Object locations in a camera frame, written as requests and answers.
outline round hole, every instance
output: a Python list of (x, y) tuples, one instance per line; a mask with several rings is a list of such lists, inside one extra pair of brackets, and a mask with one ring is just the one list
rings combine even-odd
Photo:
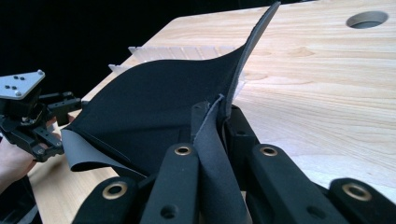
[(306, 211), (309, 213), (309, 215), (311, 215), (311, 217), (316, 219), (324, 219), (326, 217), (326, 214), (315, 206), (308, 206)]
[(354, 183), (343, 185), (343, 191), (359, 201), (368, 202), (372, 199), (372, 195), (367, 189)]
[(161, 210), (161, 216), (165, 219), (172, 219), (177, 216), (177, 207), (173, 204), (168, 204)]
[(105, 189), (102, 192), (102, 195), (104, 198), (108, 200), (114, 200), (124, 195), (127, 189), (128, 186), (125, 182), (117, 181), (105, 187)]
[(187, 156), (191, 153), (191, 149), (189, 147), (178, 147), (175, 149), (175, 153), (179, 156)]
[(388, 19), (388, 14), (382, 11), (367, 11), (352, 16), (346, 25), (354, 29), (367, 29), (378, 26)]
[(113, 186), (113, 187), (111, 187), (111, 188), (108, 190), (108, 193), (110, 193), (110, 194), (117, 194), (117, 193), (120, 193), (121, 190), (122, 190), (122, 187), (120, 187), (120, 186)]
[(262, 148), (260, 148), (260, 152), (262, 154), (264, 154), (265, 156), (276, 156), (277, 155), (277, 151), (271, 147), (262, 147)]

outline screw hole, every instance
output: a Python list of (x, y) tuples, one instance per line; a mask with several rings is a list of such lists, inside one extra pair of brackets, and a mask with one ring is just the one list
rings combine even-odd
[(343, 191), (350, 197), (362, 201), (362, 202), (368, 202), (372, 199), (371, 193), (364, 187), (354, 184), (354, 183), (349, 183), (343, 185)]
[(187, 156), (191, 153), (191, 149), (189, 147), (178, 147), (175, 149), (175, 153), (179, 156)]
[(108, 200), (114, 200), (124, 195), (127, 189), (128, 186), (125, 182), (117, 181), (105, 187), (105, 189), (102, 191), (102, 195)]
[(262, 147), (260, 148), (260, 152), (264, 154), (265, 156), (276, 156), (277, 151), (274, 148), (271, 147)]

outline robotic hand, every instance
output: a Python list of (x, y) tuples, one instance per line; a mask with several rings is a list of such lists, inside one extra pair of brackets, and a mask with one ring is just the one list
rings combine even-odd
[(47, 121), (56, 117), (59, 126), (65, 125), (67, 113), (81, 109), (81, 100), (70, 91), (40, 95), (38, 84), (44, 77), (41, 70), (0, 77), (0, 132), (40, 162), (64, 153), (62, 142), (47, 130)]

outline wooden tabletop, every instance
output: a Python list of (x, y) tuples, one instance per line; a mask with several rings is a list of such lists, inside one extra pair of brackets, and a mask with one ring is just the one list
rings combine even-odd
[[(178, 18), (145, 46), (239, 47), (265, 9)], [(369, 29), (346, 25), (366, 11), (386, 12), (388, 19)], [(131, 56), (124, 64), (135, 65), (136, 59)], [(396, 203), (394, 0), (282, 5), (244, 74), (245, 86), (233, 103), (261, 143), (283, 148), (326, 188), (335, 178), (353, 177)], [(110, 74), (86, 99), (115, 76)], [(70, 223), (91, 190), (113, 175), (108, 168), (72, 173), (62, 156), (37, 165), (30, 179), (43, 222)]]

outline wood grain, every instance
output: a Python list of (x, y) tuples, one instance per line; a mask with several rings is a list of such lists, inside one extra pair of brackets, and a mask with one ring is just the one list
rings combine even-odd
[[(265, 9), (178, 18), (145, 46), (239, 47)], [(388, 13), (385, 23), (346, 26), (349, 17), (378, 10)], [(233, 103), (262, 143), (282, 147), (312, 181), (328, 187), (353, 177), (396, 203), (395, 44), (393, 0), (281, 6), (247, 61), (246, 84)], [(124, 64), (135, 65), (134, 57)], [(62, 157), (35, 169), (30, 177), (44, 223), (69, 223), (92, 188), (112, 175), (71, 173)]]

